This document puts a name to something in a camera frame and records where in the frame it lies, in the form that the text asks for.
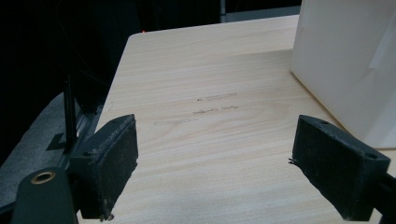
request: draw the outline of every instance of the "light wood tabletop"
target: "light wood tabletop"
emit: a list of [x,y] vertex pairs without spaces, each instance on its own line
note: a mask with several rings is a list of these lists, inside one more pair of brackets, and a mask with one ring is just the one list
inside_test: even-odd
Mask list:
[[97,127],[137,120],[138,165],[112,223],[344,223],[288,164],[300,114],[336,123],[290,71],[297,22],[130,37]]

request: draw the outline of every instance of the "dark background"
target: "dark background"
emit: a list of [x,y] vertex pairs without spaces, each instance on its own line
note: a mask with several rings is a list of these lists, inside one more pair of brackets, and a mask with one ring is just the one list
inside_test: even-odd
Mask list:
[[[300,1],[227,0],[226,12]],[[219,22],[216,0],[0,1],[0,165],[65,78],[84,112],[106,99],[128,37]]]

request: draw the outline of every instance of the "wood grain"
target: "wood grain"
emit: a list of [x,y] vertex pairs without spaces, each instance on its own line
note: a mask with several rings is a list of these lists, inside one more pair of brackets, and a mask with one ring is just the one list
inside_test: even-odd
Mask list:
[[290,72],[297,20],[130,37],[98,124],[137,120],[113,223],[343,223],[288,164],[300,114],[336,122]]

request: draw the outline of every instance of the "gray floor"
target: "gray floor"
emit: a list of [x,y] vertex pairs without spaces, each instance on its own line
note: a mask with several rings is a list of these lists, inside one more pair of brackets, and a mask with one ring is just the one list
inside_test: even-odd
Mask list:
[[[90,137],[100,117],[101,108],[96,115],[84,116],[78,113],[80,142]],[[59,166],[64,161],[63,148],[48,150],[55,134],[64,133],[64,97],[55,97],[41,112],[21,141],[0,168],[0,206],[15,201],[18,185],[32,172],[51,166]]]

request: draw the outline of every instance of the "white box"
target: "white box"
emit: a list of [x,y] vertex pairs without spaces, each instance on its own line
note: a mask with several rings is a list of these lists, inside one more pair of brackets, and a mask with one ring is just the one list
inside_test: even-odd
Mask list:
[[396,147],[396,1],[304,0],[291,71],[371,147]]

